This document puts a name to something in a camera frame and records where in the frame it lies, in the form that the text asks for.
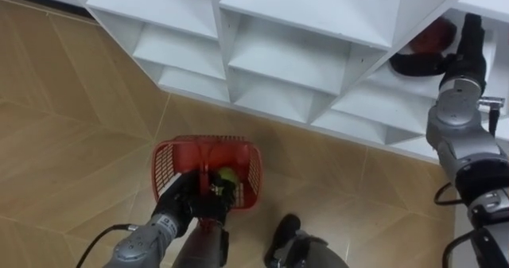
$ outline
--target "red object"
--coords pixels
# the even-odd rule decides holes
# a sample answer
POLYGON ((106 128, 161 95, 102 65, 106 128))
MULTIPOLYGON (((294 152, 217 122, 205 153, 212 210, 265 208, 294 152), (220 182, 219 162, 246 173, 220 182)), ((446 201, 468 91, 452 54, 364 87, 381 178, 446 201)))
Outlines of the red object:
POLYGON ((260 193, 262 159, 258 149, 236 136, 179 136, 161 142, 153 152, 152 187, 157 200, 175 173, 200 170, 200 190, 208 192, 208 172, 229 167, 239 178, 233 209, 252 208, 260 193))

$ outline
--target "gray robot arm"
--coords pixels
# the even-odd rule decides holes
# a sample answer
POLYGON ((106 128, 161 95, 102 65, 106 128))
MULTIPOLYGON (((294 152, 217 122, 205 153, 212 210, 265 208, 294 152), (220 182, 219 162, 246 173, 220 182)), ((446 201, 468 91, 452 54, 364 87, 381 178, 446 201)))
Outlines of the gray robot arm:
POLYGON ((426 139, 463 203, 474 231, 468 235, 482 268, 509 267, 509 162, 494 131, 481 126, 479 103, 496 111, 503 100, 481 98, 486 65, 479 16, 467 14, 457 59, 429 110, 426 139))
POLYGON ((172 216, 153 216, 115 246, 111 260, 104 268, 159 267, 177 231, 178 222, 172 216))

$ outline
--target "shelf compartment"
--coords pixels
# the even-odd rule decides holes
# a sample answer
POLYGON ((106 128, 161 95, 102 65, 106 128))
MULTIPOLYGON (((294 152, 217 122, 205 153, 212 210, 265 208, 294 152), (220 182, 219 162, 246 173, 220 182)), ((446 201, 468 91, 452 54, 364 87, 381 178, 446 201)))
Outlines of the shelf compartment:
POLYGON ((389 49, 400 0, 220 0, 243 14, 389 49))
POLYGON ((377 86, 369 81, 353 87, 332 109, 385 125, 424 134, 433 99, 377 86))
POLYGON ((428 143, 425 136, 415 138, 406 142, 400 142, 398 144, 391 145, 391 147, 400 149, 406 152, 415 153, 431 160, 437 160, 437 152, 428 143))
POLYGON ((217 39, 211 0, 87 0, 91 8, 217 39))
POLYGON ((166 91, 177 89, 221 102, 230 102, 225 81, 179 68, 165 67, 158 86, 166 91))
POLYGON ((335 110, 326 111, 311 125, 335 137, 361 139, 382 145, 404 142, 419 136, 419 134, 335 110))
POLYGON ((241 107, 306 123, 333 100, 332 95, 231 68, 230 96, 241 107))
MULTIPOLYGON (((461 28, 463 25, 464 14, 450 10, 445 15, 446 18, 451 20, 457 25, 458 31, 454 43, 444 52, 444 55, 452 52, 456 52, 457 46, 460 43, 461 28)), ((491 71, 495 62, 495 52, 497 48, 496 34, 493 31, 487 30, 484 38, 483 54, 487 63, 486 79, 489 80, 491 77, 491 71)), ((405 53, 411 53, 406 48, 403 49, 405 53)), ((395 72, 390 66, 389 62, 386 62, 381 68, 377 69, 368 79, 383 87, 388 87, 398 91, 408 92, 410 94, 419 95, 423 97, 436 99, 438 97, 438 87, 442 80, 441 76, 430 76, 430 77, 409 77, 403 76, 395 72)))
POLYGON ((507 0, 460 0, 455 6, 459 10, 509 22, 507 0))
POLYGON ((217 41, 180 33, 157 25, 146 25, 134 57, 225 79, 217 41))
POLYGON ((229 65, 339 95, 350 43, 243 15, 229 65))

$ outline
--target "black shoe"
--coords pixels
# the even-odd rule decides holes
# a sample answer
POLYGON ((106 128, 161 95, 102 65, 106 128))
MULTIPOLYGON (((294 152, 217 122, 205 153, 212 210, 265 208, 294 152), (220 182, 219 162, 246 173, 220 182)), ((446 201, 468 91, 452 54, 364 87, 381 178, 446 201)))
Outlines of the black shoe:
POLYGON ((263 259, 267 268, 278 267, 278 259, 274 257, 274 253, 293 239, 299 229, 301 229, 301 220, 296 215, 289 214, 283 217, 274 233, 270 248, 263 259))

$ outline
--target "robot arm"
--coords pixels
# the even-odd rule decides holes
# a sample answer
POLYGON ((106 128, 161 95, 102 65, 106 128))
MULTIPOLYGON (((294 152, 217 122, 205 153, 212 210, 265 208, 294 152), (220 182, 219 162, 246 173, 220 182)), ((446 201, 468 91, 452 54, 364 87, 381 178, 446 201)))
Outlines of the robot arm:
POLYGON ((199 194, 199 172, 174 177, 161 195, 150 221, 120 241, 104 268, 158 268, 170 243, 183 236, 193 217, 204 220, 186 240, 173 268, 219 268, 226 263, 226 214, 235 201, 235 184, 220 177, 220 196, 199 194))
POLYGON ((156 268, 166 248, 177 237, 179 224, 172 216, 156 214, 123 239, 104 268, 156 268))
POLYGON ((481 126, 478 110, 479 103, 489 103, 494 111, 501 106, 500 100, 481 98, 486 74, 483 40, 481 18, 467 14, 456 59, 429 110, 426 139, 468 207, 475 229, 470 239, 480 266, 509 267, 509 161, 495 132, 481 126))

